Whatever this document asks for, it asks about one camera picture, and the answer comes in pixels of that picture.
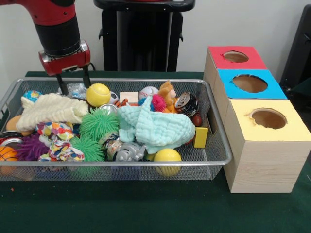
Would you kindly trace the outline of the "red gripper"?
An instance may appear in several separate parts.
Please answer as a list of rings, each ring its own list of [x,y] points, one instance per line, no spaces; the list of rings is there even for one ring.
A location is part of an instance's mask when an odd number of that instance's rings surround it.
[[[51,57],[44,51],[38,53],[39,60],[49,76],[56,75],[59,87],[63,95],[68,95],[67,85],[64,83],[61,73],[71,68],[83,68],[83,82],[85,88],[91,86],[88,65],[90,63],[90,49],[85,40],[81,40],[80,48],[73,54],[63,57]]]

